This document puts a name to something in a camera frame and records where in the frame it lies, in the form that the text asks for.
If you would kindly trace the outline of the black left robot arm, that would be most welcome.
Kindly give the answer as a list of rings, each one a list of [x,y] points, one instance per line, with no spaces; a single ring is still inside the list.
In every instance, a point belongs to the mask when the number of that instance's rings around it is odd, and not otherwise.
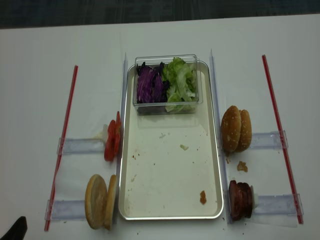
[[[25,216],[19,217],[0,240],[23,240],[28,230]]]

